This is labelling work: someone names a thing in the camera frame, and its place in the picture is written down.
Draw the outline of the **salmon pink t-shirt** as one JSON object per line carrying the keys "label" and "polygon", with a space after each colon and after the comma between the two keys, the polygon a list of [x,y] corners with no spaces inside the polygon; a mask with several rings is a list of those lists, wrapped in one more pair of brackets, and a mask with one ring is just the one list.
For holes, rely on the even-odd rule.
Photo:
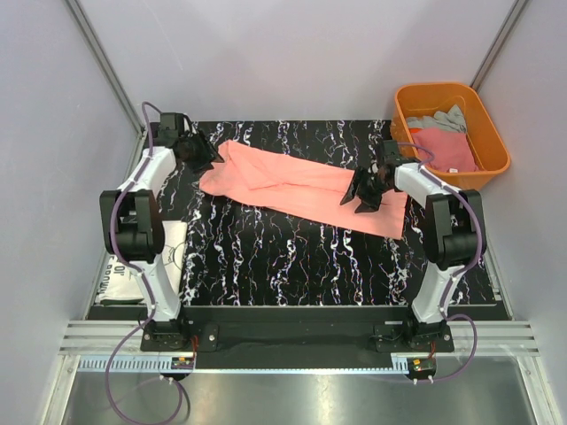
{"label": "salmon pink t-shirt", "polygon": [[357,213],[360,201],[340,204],[352,170],[233,140],[222,143],[219,152],[224,161],[200,178],[199,188],[206,194],[373,236],[402,237],[407,202],[403,192],[386,193],[376,212]]}

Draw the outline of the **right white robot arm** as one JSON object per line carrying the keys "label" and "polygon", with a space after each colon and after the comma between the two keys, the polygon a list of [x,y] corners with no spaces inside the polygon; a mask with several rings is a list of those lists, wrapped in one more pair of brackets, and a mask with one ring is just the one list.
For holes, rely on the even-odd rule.
{"label": "right white robot arm", "polygon": [[430,325],[447,320],[447,310],[457,284],[478,264],[486,249],[482,199],[474,189],[458,189],[430,172],[426,165],[434,154],[421,147],[424,159],[407,158],[394,140],[380,142],[368,167],[359,166],[340,204],[354,199],[357,213],[383,208],[385,197],[404,192],[424,212],[423,251],[428,265],[421,288],[412,302],[412,323],[402,329],[403,343],[413,351],[431,344]]}

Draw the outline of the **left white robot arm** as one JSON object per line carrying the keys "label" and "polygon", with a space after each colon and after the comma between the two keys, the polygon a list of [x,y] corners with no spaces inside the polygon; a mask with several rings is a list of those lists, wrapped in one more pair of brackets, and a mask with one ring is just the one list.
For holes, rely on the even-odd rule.
{"label": "left white robot arm", "polygon": [[157,196],[178,165],[200,176],[222,161],[188,115],[162,112],[159,122],[148,131],[148,146],[132,173],[117,189],[105,190],[99,197],[105,248],[133,273],[150,319],[166,322],[159,337],[174,351],[190,343],[191,329],[176,320],[181,302],[162,258],[166,231]]}

